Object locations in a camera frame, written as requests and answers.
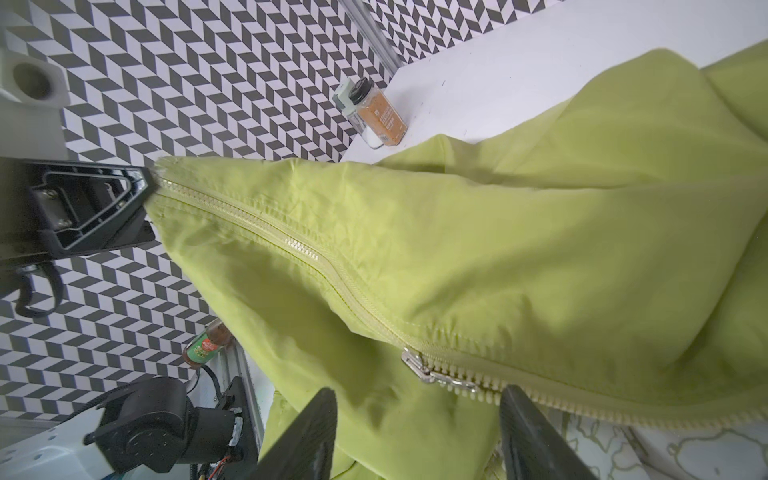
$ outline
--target spice jar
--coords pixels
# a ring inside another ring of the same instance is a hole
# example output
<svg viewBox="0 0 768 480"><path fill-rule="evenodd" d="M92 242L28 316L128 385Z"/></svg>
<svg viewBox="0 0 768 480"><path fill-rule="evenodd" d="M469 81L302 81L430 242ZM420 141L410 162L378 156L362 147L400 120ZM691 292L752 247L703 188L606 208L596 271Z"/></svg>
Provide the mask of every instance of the spice jar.
<svg viewBox="0 0 768 480"><path fill-rule="evenodd" d="M349 99L355 105L357 114L384 145L400 143L408 127L370 78L361 78L349 93Z"/></svg>
<svg viewBox="0 0 768 480"><path fill-rule="evenodd" d="M181 356L194 369L212 359L225 345L232 342L232 333L220 319L215 319L205 327L205 330L196 336Z"/></svg>
<svg viewBox="0 0 768 480"><path fill-rule="evenodd" d="M346 118L350 124L352 124L357 133L360 134L368 146L373 149L379 148L384 144L379 139L378 135L371 131L371 127L369 127L366 122L357 114L357 108L349 99L349 93L352 91L354 86L355 85L353 84L352 80L345 78L339 84L339 87L333 93L331 99L336 105L336 108L341 111L341 115L343 115L343 117Z"/></svg>

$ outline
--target zipper teeth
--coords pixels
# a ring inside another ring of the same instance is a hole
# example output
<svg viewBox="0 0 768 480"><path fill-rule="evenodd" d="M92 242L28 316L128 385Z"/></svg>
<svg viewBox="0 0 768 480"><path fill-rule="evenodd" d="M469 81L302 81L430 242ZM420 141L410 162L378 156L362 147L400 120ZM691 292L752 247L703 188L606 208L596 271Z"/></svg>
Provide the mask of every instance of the zipper teeth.
<svg viewBox="0 0 768 480"><path fill-rule="evenodd" d="M330 286L339 295L339 298L341 298L341 300L349 307L353 314L358 316L363 324L373 328L376 332L397 346L409 346L409 343L403 339L402 335L392 330L379 317L371 313L363 305L357 296L353 294L352 289L350 289L346 285L346 282L343 281L343 278L339 274L338 270L333 266L333 264L317 250L309 247L307 243L300 241L299 235L296 235L295 233L288 234L282 231L280 228L275 227L271 223L248 211L245 211L239 207L236 207L198 190L185 187L184 185L177 184L162 177L158 177L156 180L162 186L163 190L174 192L176 195L180 195L182 197L186 197L187 199L193 200L198 204L194 205L196 207L202 205L208 207L208 209L215 210L226 220L229 220L230 222L255 233L256 235L274 244L276 247L279 247L286 252L292 253L296 257L304 259L306 263L313 266L315 270L320 272L320 274L326 278ZM163 191L160 190L157 193L162 195ZM471 399L482 402L493 403L496 405L501 403L502 391L509 384L509 382L498 377L487 376L480 372L473 372L471 370L464 369L462 367L451 364L444 359L440 359L437 356L432 356L429 353L425 354L423 351L419 351L419 353L422 355L422 359L424 360L425 365L430 370L440 372L443 375L450 376L463 382L473 382L478 387L477 392L469 392L466 389L451 385L447 386L445 384L439 383L440 386L447 388L448 391L453 391L457 395L469 397ZM596 409L579 403L569 402L557 396L552 396L547 393L531 389L527 386L520 385L520 387L525 391L525 393L531 398L532 401L540 403L544 406L563 410L569 413L574 413L576 415L585 415L622 425L639 425L656 429L723 428L730 427L732 425L743 424L745 422L760 421L768 418L768 406L764 406L744 412L739 412L734 415L711 419L709 421L666 419L659 420L648 418L642 415L632 415L606 409Z"/></svg>

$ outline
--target zipper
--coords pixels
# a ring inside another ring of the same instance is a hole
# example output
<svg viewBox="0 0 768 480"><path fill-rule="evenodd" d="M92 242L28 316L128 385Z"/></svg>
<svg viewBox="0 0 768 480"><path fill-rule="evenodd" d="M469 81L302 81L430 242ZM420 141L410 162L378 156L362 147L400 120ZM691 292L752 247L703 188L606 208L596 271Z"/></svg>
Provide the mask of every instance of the zipper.
<svg viewBox="0 0 768 480"><path fill-rule="evenodd" d="M450 375L446 375L445 373L432 370L422 360L421 353L411 350L408 347L404 348L400 359L416 374L416 376L419 377L419 380L424 383L437 382L445 387L464 390L475 394L480 391L480 387L477 383L470 382L469 380L457 379Z"/></svg>
<svg viewBox="0 0 768 480"><path fill-rule="evenodd" d="M279 247L295 257L300 258L303 262L308 263L311 267L320 272L342 301L349 307L353 315L360 319L364 325L373 329L388 343L403 348L401 355L402 361L422 382L438 383L441 386L447 387L449 390L454 390L457 393L466 392L472 394L473 397L488 397L487 395L481 395L483 388L481 388L477 382L470 379L461 379L456 374L452 375L450 373L458 372L461 370L460 368L450 366L448 362L441 361L438 357L422 355L420 351L413 348L414 342L412 340L407 340L404 335L397 333L380 318L371 313L370 309L362 304L359 296L356 296L352 292L347 285L347 282L343 280L339 273L339 269L331 263L328 256L322 254L319 249L311 247L310 242L306 241L306 239L302 238L298 233L288 232L288 229L285 227L278 227L275 224L276 222L269 222L265 220L264 217L254 215L249 211L229 204L204 192L186 187L159 176L156 177L155 180L161 187L157 192L158 194L174 198L175 200L216 214L218 217L222 217L231 223L255 233L275 247ZM501 381L496 380L489 383L488 387L501 384ZM491 402L495 401L498 404L501 399L501 389L495 393L496 395L491 395L490 398L486 399Z"/></svg>
<svg viewBox="0 0 768 480"><path fill-rule="evenodd" d="M450 355L449 350L430 346L418 339L408 338L387 325L372 311L374 308L365 304L364 296L360 292L356 294L354 291L356 287L343 279L343 269L334 264L332 256L326 255L322 247L312 246L312 243L303 238L302 235L290 231L289 228L280 225L275 220L268 220L266 216L257 216L218 197L175 183L159 175L156 176L155 180L161 187L157 194L174 198L182 203L217 215L255 233L275 247L309 264L328 281L339 298L363 325L378 333L386 342L403 348L401 360L422 382L426 384L436 383L449 391L472 399L495 403L496 405L500 403L502 391L509 382L457 366L445 359L446 354ZM619 424L643 425L659 429L726 427L734 423L763 420L768 415L768 409L756 408L748 412L741 412L739 415L722 416L706 422L653 419L616 410L590 407L528 386L520 387L532 401L543 406L596 419L607 419Z"/></svg>

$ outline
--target brown spice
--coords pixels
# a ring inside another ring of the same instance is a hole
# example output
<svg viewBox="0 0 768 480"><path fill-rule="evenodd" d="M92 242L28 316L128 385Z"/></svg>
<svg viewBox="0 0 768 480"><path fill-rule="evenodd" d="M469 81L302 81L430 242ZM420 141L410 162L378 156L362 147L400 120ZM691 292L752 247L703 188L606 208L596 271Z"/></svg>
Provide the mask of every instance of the brown spice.
<svg viewBox="0 0 768 480"><path fill-rule="evenodd" d="M367 106L357 111L360 117L382 139L384 145L399 144L408 128L384 94L378 91L366 103Z"/></svg>

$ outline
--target white table surface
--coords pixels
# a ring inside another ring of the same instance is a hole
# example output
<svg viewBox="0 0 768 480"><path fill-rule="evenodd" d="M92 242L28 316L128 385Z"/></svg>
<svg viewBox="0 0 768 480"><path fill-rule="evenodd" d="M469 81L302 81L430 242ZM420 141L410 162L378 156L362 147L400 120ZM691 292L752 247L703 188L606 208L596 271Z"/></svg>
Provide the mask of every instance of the white table surface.
<svg viewBox="0 0 768 480"><path fill-rule="evenodd" d="M665 47L699 66L768 38L768 0L567 0L400 68L387 98L400 145L355 138L342 161L375 163L436 134L475 143L574 95L606 68Z"/></svg>

